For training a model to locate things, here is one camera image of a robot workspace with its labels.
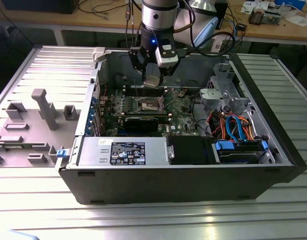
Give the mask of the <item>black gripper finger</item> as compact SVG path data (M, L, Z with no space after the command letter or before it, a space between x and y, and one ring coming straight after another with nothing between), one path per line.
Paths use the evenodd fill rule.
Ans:
M171 67L159 67L160 77L159 77L158 86L162 85L162 83L164 81L164 77L172 76L174 74L174 72L176 71L179 64L180 64L180 62L177 62L174 66L171 66Z
M143 57L143 62L140 62L138 58L138 54L140 54ZM131 61L132 67L135 70L138 70L141 72L141 81L144 82L146 79L146 69L147 65L150 60L150 53L148 50L143 48L142 46L139 47L131 47L128 50L129 59Z

